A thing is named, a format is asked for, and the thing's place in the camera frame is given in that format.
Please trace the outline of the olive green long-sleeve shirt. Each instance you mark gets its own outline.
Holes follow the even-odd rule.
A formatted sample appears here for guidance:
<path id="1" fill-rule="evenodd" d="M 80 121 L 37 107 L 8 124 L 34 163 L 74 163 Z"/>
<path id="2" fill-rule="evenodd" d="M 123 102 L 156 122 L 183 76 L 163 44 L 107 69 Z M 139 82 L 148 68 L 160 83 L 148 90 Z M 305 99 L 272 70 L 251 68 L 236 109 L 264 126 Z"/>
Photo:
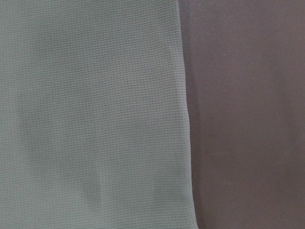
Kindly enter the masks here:
<path id="1" fill-rule="evenodd" d="M 0 226 L 195 229 L 176 0 L 0 3 Z"/>

